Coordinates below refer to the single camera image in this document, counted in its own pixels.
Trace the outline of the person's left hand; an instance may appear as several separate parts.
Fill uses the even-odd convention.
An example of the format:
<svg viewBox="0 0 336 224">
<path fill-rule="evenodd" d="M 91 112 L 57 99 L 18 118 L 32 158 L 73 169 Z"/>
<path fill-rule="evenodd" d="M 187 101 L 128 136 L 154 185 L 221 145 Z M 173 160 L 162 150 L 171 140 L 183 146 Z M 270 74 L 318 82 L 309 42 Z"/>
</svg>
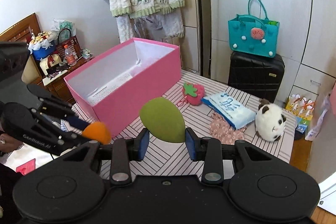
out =
<svg viewBox="0 0 336 224">
<path fill-rule="evenodd" d="M 0 151 L 4 153 L 11 153 L 20 149 L 23 145 L 21 141 L 18 141 L 7 134 L 1 134 L 0 142 Z"/>
</svg>

